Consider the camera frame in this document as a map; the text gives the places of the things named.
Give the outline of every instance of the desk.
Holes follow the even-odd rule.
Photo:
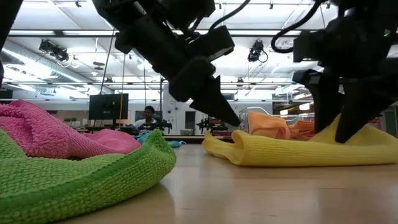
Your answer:
[[[395,224],[398,166],[245,168],[200,145],[147,192],[62,224]]]

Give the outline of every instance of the yellow towel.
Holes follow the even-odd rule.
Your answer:
[[[310,141],[291,141],[251,136],[234,131],[234,144],[220,141],[209,132],[203,146],[218,157],[239,166],[302,167],[391,164],[398,161],[398,139],[364,126],[344,144],[335,142],[338,116]]]

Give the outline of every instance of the monitor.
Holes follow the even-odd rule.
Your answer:
[[[93,95],[90,96],[90,105],[88,108],[88,119],[119,119],[120,109],[122,109],[121,119],[127,119],[129,108],[129,95],[123,94],[123,103],[121,103],[121,94]]]

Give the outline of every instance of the man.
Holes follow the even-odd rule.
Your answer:
[[[136,121],[133,126],[137,129],[143,124],[155,124],[156,120],[154,119],[155,109],[153,106],[146,106],[145,107],[145,118]]]

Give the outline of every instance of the microfiber cloth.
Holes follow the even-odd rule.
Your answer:
[[[148,138],[148,136],[150,135],[150,131],[140,135],[140,136],[135,136],[134,138],[137,139],[137,141],[142,144],[144,143],[144,141]],[[176,148],[176,147],[180,147],[182,144],[186,144],[183,141],[168,141],[168,144],[170,147],[172,148]]]
[[[127,154],[140,144],[127,133],[104,129],[86,136],[27,101],[0,105],[0,128],[28,156],[64,159],[107,153]]]
[[[289,125],[288,128],[291,139],[308,141],[315,136],[314,121],[296,121],[296,123]]]
[[[248,111],[249,134],[277,139],[289,139],[290,130],[283,118]]]
[[[234,144],[209,132],[206,151],[239,166],[303,167],[390,164],[398,161],[398,139],[365,125],[344,144],[335,142],[340,116],[310,141],[281,140],[234,131]]]
[[[27,157],[0,130],[0,223],[55,222],[110,206],[158,183],[175,161],[158,131],[130,154],[72,161]]]
[[[287,125],[283,118],[248,111],[248,123],[251,135],[302,141],[308,141],[315,135],[313,121],[297,121],[293,125]]]

